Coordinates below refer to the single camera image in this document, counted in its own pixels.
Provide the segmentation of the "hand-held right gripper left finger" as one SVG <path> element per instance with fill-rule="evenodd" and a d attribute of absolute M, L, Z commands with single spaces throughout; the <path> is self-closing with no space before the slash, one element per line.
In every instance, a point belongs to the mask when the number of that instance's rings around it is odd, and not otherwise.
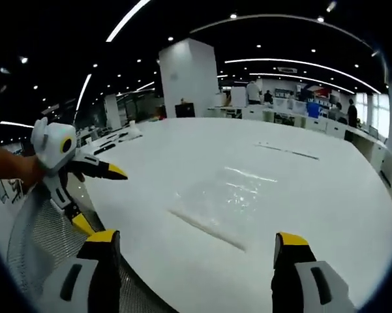
<path fill-rule="evenodd" d="M 119 312 L 120 233 L 99 231 L 45 280 L 41 312 Z"/>

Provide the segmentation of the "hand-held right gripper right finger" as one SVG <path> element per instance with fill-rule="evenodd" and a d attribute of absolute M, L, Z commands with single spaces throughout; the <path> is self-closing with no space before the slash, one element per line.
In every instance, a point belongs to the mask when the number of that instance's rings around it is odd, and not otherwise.
<path fill-rule="evenodd" d="M 273 270 L 273 312 L 355 312 L 347 283 L 304 238 L 276 234 Z"/>

